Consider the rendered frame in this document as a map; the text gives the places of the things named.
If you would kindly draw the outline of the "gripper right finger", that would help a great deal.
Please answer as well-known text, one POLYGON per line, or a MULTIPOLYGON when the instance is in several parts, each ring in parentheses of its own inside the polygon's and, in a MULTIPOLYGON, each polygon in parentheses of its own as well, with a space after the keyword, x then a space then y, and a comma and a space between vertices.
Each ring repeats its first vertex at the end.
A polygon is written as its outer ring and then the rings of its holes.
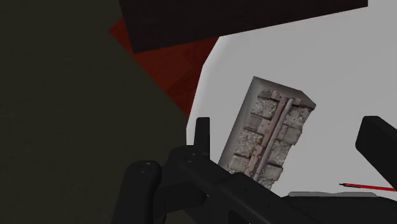
POLYGON ((397 129, 379 116, 364 116, 355 147, 397 190, 397 129))

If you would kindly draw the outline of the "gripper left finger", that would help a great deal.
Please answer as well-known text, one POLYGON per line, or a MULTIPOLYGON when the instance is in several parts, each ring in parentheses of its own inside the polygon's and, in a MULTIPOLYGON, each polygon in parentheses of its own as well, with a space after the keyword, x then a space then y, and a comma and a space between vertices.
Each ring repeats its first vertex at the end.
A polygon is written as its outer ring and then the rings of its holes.
POLYGON ((215 200, 215 186, 230 173, 210 160, 210 119, 199 117, 192 145, 173 149, 164 165, 130 164, 123 175, 111 224, 165 224, 185 211, 196 224, 239 224, 239 215, 215 200))

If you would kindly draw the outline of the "red pen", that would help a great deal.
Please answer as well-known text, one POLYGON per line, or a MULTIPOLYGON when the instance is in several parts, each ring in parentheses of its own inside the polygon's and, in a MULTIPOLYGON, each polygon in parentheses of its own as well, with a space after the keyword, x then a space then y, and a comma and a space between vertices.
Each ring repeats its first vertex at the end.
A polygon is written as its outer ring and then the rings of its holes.
POLYGON ((370 185, 358 185, 352 183, 339 183, 340 186, 350 187, 350 188, 362 188, 362 189, 371 189, 371 190, 382 190, 388 192, 397 192, 396 189, 390 187, 383 187, 383 186, 370 186, 370 185))

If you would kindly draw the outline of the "grey stone brick block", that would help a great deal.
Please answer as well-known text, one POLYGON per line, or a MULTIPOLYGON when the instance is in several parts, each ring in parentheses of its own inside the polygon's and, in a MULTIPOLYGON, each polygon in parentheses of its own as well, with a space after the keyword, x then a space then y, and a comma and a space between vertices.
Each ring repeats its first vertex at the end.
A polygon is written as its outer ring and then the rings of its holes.
POLYGON ((219 166, 270 189, 315 108, 316 103, 301 90, 253 77, 219 166))

